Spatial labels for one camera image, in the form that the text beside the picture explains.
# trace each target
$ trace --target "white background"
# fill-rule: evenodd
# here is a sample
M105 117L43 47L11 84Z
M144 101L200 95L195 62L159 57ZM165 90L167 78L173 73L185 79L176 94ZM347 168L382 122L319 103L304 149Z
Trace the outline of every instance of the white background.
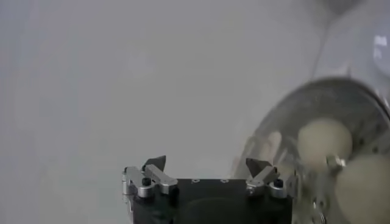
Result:
M127 223L121 171L228 177L311 77L312 0L0 1L0 223Z

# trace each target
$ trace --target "screw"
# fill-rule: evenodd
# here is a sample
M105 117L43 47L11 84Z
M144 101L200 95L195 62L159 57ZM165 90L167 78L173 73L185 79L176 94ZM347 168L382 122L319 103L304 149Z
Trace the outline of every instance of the screw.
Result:
M142 185L143 185L143 186L148 187L148 186L150 186L151 184L152 184L152 180L151 180L149 177L144 177L144 178L142 179Z
M283 180L281 180L281 179L274 180L274 186L278 187L278 188L282 188L283 187Z

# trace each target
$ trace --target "metal bracket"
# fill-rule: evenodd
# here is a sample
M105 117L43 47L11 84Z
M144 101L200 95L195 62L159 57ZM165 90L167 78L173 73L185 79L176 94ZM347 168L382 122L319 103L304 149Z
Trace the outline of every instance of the metal bracket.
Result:
M263 193L264 188L272 181L279 177L275 167L266 166L258 175L254 178L246 180L247 190L250 196L260 195Z
M177 186L178 181L175 178L167 176L167 174L153 164L145 167L144 174L160 185L162 194L169 194Z
M127 179L130 180L129 185L134 185L137 188L137 195L141 198L148 198L154 195L155 183L134 166L126 167L125 169Z

